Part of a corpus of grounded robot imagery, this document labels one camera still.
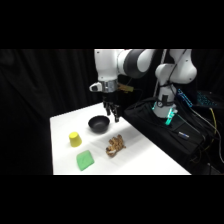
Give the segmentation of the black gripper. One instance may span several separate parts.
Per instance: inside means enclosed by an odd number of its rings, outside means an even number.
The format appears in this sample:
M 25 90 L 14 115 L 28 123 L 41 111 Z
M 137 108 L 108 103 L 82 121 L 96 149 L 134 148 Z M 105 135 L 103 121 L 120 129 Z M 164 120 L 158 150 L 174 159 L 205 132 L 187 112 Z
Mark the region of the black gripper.
M 115 122 L 119 122 L 119 106 L 116 105 L 118 103 L 118 94 L 117 92 L 103 93 L 103 106 L 106 109 L 107 116 L 111 115 L 110 105 L 114 105 L 114 117 Z

